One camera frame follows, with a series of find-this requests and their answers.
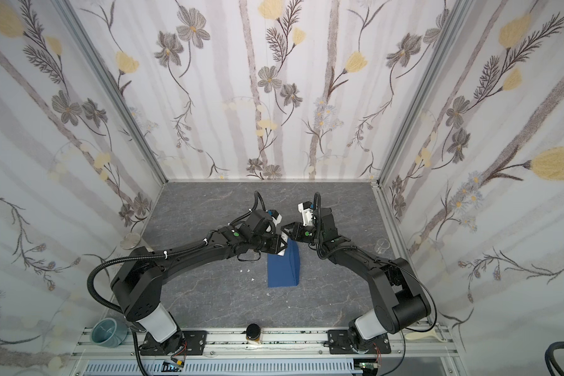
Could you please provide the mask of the white letter with blue border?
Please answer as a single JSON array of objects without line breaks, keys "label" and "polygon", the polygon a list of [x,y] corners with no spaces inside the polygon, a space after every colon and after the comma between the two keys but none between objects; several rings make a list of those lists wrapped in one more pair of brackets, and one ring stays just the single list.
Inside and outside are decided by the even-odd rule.
[{"label": "white letter with blue border", "polygon": [[284,256],[287,249],[288,249],[288,242],[281,238],[277,241],[275,254],[278,256]]}]

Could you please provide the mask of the dark blue envelope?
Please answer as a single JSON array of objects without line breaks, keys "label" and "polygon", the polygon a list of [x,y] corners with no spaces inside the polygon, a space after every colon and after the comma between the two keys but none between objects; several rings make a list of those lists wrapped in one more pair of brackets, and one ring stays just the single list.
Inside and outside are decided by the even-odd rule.
[{"label": "dark blue envelope", "polygon": [[300,277],[299,246],[288,241],[283,255],[267,256],[267,285],[269,288],[290,288],[299,285]]}]

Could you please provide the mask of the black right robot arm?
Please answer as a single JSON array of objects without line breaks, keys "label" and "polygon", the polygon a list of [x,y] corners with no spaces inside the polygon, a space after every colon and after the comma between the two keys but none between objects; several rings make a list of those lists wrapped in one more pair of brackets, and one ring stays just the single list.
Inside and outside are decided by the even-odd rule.
[{"label": "black right robot arm", "polygon": [[320,259],[343,266],[368,283],[372,309],[348,327],[354,352],[365,353],[377,338],[396,334],[432,313],[432,303],[407,260],[380,258],[357,247],[338,232],[330,208],[308,201],[298,210],[302,220],[283,226],[285,236],[309,244]]}]

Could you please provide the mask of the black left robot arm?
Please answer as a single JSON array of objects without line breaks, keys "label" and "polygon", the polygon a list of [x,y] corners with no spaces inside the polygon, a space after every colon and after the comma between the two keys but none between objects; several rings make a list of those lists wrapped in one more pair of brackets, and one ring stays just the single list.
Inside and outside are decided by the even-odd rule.
[{"label": "black left robot arm", "polygon": [[[288,242],[277,233],[282,215],[275,210],[253,209],[242,219],[212,230],[200,241],[163,251],[139,247],[130,255],[114,258],[95,267],[87,278],[87,290],[100,305],[122,314],[146,333],[136,353],[174,356],[187,351],[183,330],[161,302],[162,287],[179,275],[253,251],[277,255]],[[116,302],[96,290],[94,280],[108,267],[121,268],[111,282]]]}]

